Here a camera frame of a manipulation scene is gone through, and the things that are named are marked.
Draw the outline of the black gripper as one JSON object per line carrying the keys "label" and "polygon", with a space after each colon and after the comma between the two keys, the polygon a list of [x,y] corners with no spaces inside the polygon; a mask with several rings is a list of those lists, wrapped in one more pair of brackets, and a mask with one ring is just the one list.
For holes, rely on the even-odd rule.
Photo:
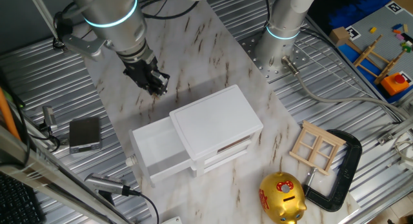
{"label": "black gripper", "polygon": [[157,59],[147,64],[144,60],[135,63],[124,62],[124,75],[129,76],[138,87],[144,88],[149,94],[156,93],[158,96],[164,95],[168,91],[168,74],[155,71],[157,70]]}

